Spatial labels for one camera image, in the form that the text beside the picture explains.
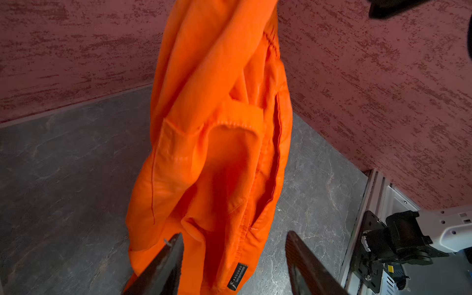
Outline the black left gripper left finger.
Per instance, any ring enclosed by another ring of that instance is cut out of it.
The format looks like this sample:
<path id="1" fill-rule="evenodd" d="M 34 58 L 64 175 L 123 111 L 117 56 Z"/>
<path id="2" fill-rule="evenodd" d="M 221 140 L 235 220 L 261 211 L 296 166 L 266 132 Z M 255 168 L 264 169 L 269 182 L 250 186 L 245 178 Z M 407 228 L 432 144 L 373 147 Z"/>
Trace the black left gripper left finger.
<path id="1" fill-rule="evenodd" d="M 182 233 L 175 234 L 144 272 L 125 287 L 124 295 L 177 295 L 184 254 Z"/>

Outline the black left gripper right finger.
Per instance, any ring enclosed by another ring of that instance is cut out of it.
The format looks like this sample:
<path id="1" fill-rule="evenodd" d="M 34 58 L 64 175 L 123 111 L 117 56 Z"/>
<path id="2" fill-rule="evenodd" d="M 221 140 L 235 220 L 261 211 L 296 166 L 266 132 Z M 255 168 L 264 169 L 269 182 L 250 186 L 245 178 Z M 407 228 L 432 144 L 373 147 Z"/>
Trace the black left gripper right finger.
<path id="1" fill-rule="evenodd" d="M 294 231 L 287 233 L 285 253 L 294 295 L 347 294 Z"/>

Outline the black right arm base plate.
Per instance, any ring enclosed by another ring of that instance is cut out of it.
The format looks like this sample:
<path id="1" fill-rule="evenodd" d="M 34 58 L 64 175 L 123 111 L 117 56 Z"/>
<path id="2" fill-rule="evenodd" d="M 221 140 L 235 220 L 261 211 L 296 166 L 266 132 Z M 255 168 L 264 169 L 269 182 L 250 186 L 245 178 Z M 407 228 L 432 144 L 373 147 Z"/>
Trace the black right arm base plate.
<path id="1" fill-rule="evenodd" d="M 365 235 L 370 231 L 383 229 L 386 225 L 369 210 L 365 211 L 360 225 L 360 233 L 356 240 L 350 270 L 367 288 L 379 294 L 384 265 L 376 261 L 375 255 L 367 246 Z"/>

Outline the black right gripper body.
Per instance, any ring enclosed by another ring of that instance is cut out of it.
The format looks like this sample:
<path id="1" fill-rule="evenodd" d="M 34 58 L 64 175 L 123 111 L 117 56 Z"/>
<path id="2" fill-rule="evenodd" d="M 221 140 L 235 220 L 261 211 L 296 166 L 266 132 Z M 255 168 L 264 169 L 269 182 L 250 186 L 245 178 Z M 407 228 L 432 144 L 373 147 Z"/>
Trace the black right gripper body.
<path id="1" fill-rule="evenodd" d="M 444 61 L 446 54 L 472 59 L 471 1 L 369 1 L 368 18 L 400 26 L 425 38 Z"/>

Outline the orange shorts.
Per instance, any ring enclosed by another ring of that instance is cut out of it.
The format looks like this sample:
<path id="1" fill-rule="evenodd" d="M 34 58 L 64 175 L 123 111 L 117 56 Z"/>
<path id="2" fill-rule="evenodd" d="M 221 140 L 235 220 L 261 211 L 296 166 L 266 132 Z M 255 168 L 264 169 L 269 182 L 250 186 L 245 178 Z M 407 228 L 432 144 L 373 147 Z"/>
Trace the orange shorts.
<path id="1" fill-rule="evenodd" d="M 182 233 L 177 295 L 235 295 L 269 237 L 293 111 L 276 1 L 177 1 L 151 93 L 151 152 L 125 223 L 133 275 Z"/>

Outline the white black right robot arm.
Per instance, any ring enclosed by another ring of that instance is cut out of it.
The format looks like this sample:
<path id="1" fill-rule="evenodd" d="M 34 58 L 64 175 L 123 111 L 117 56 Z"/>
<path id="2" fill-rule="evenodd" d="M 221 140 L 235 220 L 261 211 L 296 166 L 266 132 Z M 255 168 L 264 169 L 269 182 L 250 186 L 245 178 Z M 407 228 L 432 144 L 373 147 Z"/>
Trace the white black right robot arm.
<path id="1" fill-rule="evenodd" d="M 404 211 L 386 218 L 381 229 L 358 240 L 374 263 L 429 265 L 433 258 L 472 247 L 472 208 Z"/>

